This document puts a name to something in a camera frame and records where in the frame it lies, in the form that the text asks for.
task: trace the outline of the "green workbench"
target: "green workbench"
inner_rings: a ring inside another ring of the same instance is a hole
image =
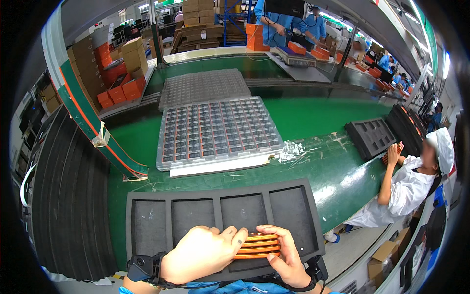
[[[246,57],[194,61],[156,70],[146,95],[161,91],[165,78],[201,70],[238,68],[245,78],[285,78],[285,73],[271,61],[253,61]],[[108,185],[110,232],[117,264],[125,270],[125,207],[130,191],[198,191],[234,188],[308,178],[325,233],[361,209],[379,191],[385,168],[379,158],[363,162],[344,131],[351,120],[381,117],[390,107],[367,99],[310,97],[285,94],[273,96],[270,89],[257,88],[287,144],[302,146],[289,160],[272,159],[263,167],[212,175],[170,179],[169,172],[157,170],[157,144],[161,113],[158,104],[119,116],[119,126],[108,124],[111,134],[135,161],[149,167],[149,179],[123,182],[122,174],[111,167]]]

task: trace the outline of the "plastic blister tray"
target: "plastic blister tray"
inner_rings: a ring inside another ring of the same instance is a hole
[[[411,109],[394,105],[386,119],[397,137],[403,141],[408,154],[419,156],[423,140],[428,134],[421,119]]]
[[[158,109],[242,96],[251,96],[251,92],[236,68],[188,73],[165,80]]]
[[[161,171],[282,150],[284,142],[260,97],[165,108],[157,168]]]

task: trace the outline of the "stack of black foam trays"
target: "stack of black foam trays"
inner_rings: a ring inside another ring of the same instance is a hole
[[[395,104],[385,120],[399,141],[405,145],[405,151],[419,156],[423,140],[428,134],[421,119],[412,110]]]
[[[351,121],[345,130],[363,161],[369,161],[396,142],[392,132],[381,118]]]
[[[37,161],[29,233],[50,272],[98,281],[119,271],[108,220],[110,163],[65,107],[56,111]]]

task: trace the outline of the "overhead lamp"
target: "overhead lamp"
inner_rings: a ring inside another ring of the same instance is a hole
[[[442,73],[442,79],[447,79],[447,75],[449,74],[450,68],[450,56],[449,53],[446,52],[446,59],[444,61],[444,72]]]
[[[415,35],[413,35],[410,31],[408,31],[408,33],[416,40],[416,42],[418,42],[418,45],[421,47],[421,49],[423,49],[426,53],[429,53],[429,49],[423,43],[421,43]]]
[[[419,23],[421,24],[421,29],[423,30],[424,33],[424,38],[426,39],[426,45],[428,45],[428,51],[431,51],[431,43],[429,42],[429,37],[428,34],[426,33],[426,28],[424,27],[423,20],[421,19],[421,15],[419,14],[418,8],[416,7],[416,4],[413,0],[410,0],[411,6],[413,7],[413,10],[416,14],[416,16],[419,19]],[[429,54],[429,58],[431,59],[431,64],[433,64],[432,60],[432,54]]]
[[[379,42],[377,42],[376,40],[372,39],[372,42],[376,43],[377,45],[379,45],[380,47],[383,48],[383,46]]]
[[[408,13],[405,12],[405,16],[410,18],[411,20],[413,20],[415,23],[417,23],[417,24],[419,23],[419,21],[416,18],[414,18],[411,14],[408,14]]]
[[[321,15],[321,16],[326,16],[326,17],[328,17],[328,18],[331,18],[331,19],[333,19],[335,22],[339,22],[340,24],[342,24],[343,26],[345,26],[346,28],[348,28],[348,29],[350,29],[350,30],[353,29],[353,27],[351,27],[351,26],[349,26],[349,25],[343,23],[343,22],[340,21],[339,19],[337,19],[337,18],[335,18],[335,17],[332,17],[331,15],[328,15],[328,14],[322,12],[322,11],[320,11],[320,15]]]

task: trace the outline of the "stack of orange phones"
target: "stack of orange phones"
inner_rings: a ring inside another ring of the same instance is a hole
[[[278,237],[276,234],[251,233],[234,259],[266,258],[269,253],[279,256]]]
[[[403,144],[402,141],[400,141],[400,143],[398,143],[397,153],[400,154],[400,152],[403,151],[403,148],[405,148],[405,145]],[[384,155],[384,157],[382,157],[382,162],[383,162],[385,165],[388,164],[388,154],[387,154],[387,153]]]

